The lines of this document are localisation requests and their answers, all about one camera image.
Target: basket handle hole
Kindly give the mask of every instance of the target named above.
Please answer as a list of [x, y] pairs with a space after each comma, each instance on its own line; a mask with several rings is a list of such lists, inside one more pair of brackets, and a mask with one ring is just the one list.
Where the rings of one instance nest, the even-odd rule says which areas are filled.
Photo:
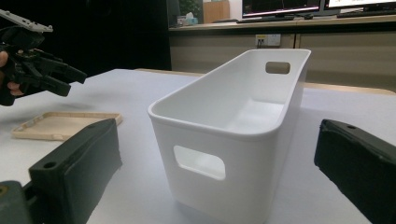
[[180, 146], [174, 146], [174, 152], [180, 168], [217, 180], [225, 178], [224, 162], [219, 157]]
[[269, 74], [287, 75], [290, 72], [290, 63], [268, 62], [265, 64], [265, 72]]

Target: dark background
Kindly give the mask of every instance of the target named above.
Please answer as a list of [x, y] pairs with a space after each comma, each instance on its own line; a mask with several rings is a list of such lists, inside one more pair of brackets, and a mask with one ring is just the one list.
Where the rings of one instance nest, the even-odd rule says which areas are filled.
[[[171, 70], [164, 0], [0, 0], [0, 8], [52, 25], [39, 48], [89, 77], [115, 68]], [[12, 24], [0, 18], [0, 28]]]

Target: hand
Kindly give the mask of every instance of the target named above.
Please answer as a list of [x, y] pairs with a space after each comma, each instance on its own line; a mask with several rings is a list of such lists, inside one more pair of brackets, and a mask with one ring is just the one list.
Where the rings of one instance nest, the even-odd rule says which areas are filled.
[[[8, 54], [5, 51], [1, 51], [0, 52], [0, 67], [3, 67], [4, 65], [6, 65], [7, 59], [8, 59]], [[6, 75], [4, 75], [4, 73], [2, 71], [0, 71], [0, 87], [3, 84], [3, 80], [4, 80], [5, 76]], [[14, 96], [23, 95], [23, 92], [20, 91], [20, 84], [17, 84], [15, 82], [8, 82], [7, 86], [10, 89], [11, 95], [14, 95]]]

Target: wooden tray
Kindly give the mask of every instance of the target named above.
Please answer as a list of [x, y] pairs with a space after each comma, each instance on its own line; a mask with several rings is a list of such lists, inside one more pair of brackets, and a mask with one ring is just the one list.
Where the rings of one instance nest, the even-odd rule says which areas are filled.
[[12, 130], [16, 138], [65, 141], [84, 127], [103, 119], [122, 122], [118, 113], [47, 112]]

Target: monitor screen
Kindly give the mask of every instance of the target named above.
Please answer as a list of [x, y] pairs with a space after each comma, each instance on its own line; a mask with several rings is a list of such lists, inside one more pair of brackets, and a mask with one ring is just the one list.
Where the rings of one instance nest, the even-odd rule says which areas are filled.
[[242, 0], [242, 18], [318, 11], [320, 0]]
[[326, 0], [325, 9], [353, 7], [396, 7], [396, 0]]

